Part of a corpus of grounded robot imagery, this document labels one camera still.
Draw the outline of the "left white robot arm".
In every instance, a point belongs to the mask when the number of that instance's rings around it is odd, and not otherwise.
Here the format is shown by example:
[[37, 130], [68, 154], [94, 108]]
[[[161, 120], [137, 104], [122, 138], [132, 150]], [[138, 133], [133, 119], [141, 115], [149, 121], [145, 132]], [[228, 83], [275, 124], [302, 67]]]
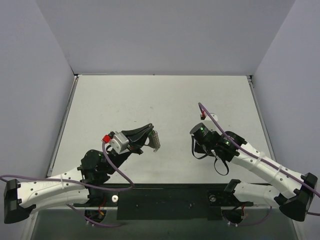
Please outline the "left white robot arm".
[[132, 154], [143, 154], [144, 146], [157, 151], [160, 146], [153, 124], [112, 131], [102, 138], [102, 150], [87, 151], [80, 165], [47, 178], [5, 174], [4, 223], [14, 224], [31, 214], [60, 205], [99, 205], [103, 192], [124, 192], [135, 185], [120, 166]]

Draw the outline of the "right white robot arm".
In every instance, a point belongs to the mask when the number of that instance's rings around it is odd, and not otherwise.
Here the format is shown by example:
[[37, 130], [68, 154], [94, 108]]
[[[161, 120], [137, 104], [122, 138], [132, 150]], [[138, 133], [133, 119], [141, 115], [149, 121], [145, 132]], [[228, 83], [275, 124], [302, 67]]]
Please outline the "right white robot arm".
[[252, 203], [278, 208], [288, 218], [303, 222], [313, 201], [318, 178], [282, 166], [239, 135], [226, 131], [219, 134], [203, 123], [194, 126], [191, 135], [193, 152], [214, 157], [224, 165], [241, 166], [266, 181], [266, 185], [231, 180], [223, 192], [224, 201]]

